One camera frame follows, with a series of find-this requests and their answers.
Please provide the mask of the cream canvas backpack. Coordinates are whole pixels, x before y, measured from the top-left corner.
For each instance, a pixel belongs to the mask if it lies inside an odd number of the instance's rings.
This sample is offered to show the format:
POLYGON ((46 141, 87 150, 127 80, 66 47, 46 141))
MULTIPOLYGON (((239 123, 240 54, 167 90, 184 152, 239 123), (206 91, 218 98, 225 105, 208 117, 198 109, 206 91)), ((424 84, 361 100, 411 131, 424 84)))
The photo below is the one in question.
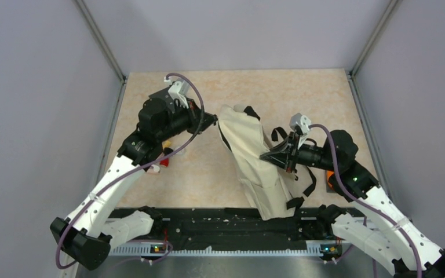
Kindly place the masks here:
POLYGON ((300 175, 288 173, 260 159, 272 143, 251 106, 222 105, 217 126, 250 205, 264 221, 292 217, 315 189, 313 172, 304 169, 300 175))

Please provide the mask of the black hardcover book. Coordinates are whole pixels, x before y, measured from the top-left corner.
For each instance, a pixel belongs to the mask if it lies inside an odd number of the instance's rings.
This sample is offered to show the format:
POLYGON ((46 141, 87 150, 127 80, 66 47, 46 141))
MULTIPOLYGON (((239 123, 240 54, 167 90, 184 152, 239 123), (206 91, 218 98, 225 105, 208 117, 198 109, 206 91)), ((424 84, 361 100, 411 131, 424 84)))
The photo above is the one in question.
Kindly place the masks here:
POLYGON ((172 102, 172 98, 169 94, 169 89, 170 87, 166 87, 164 89, 161 89, 155 93, 150 94, 148 97, 149 99, 155 99, 155 98, 160 98, 163 101, 167 102, 168 104, 170 104, 172 102))

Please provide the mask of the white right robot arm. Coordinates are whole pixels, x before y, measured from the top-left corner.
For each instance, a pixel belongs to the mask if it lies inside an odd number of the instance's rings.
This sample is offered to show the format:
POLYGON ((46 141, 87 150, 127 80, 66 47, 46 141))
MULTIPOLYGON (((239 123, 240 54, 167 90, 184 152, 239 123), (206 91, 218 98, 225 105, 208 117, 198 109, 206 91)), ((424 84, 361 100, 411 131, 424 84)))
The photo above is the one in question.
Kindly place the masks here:
POLYGON ((358 146, 345 130, 326 131, 318 146, 298 127, 287 133, 272 131, 276 145, 261 155, 287 172, 297 165, 329 171, 333 190, 370 220, 375 229, 354 221, 343 208, 321 209, 318 234, 337 236, 369 255, 393 277, 445 277, 445 248, 429 240, 390 200, 380 182, 357 160, 358 146))

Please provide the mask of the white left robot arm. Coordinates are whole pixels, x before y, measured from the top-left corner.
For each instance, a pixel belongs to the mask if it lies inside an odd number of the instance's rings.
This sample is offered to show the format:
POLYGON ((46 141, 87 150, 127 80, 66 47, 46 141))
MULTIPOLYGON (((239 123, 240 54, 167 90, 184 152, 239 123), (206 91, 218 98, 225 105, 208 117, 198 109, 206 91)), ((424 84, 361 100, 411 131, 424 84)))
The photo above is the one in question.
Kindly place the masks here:
POLYGON ((192 135, 173 151, 176 154, 216 122, 217 116, 205 112, 193 99, 188 99, 186 105, 161 98, 145 101, 138 113, 136 129, 124 139, 103 178, 73 212, 65 218, 57 217, 50 224, 57 242, 56 266, 67 269, 79 263, 95 270, 112 249, 143 235, 148 239, 158 238, 163 225, 147 208, 114 222, 107 220, 127 190, 152 165, 163 160, 165 141, 185 131, 192 135))

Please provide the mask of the pink white stapler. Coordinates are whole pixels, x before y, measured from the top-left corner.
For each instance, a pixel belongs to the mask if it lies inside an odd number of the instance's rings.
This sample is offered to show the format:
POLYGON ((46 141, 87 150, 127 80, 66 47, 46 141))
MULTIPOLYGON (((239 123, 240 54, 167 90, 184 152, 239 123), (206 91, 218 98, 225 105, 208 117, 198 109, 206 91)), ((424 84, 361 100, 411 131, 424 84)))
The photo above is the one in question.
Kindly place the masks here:
POLYGON ((149 168, 145 171, 147 174, 159 174, 161 172, 161 168, 157 164, 151 165, 149 168))

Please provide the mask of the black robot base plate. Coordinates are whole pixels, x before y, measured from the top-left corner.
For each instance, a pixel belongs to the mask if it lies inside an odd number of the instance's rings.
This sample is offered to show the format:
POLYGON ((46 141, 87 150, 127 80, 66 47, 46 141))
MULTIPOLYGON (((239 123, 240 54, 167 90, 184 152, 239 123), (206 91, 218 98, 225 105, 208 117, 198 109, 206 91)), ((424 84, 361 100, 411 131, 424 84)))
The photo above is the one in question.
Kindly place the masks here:
POLYGON ((153 208, 155 222, 137 240, 171 243, 176 251, 305 250, 311 241, 339 240, 317 219, 318 208, 264 220, 254 208, 153 208))

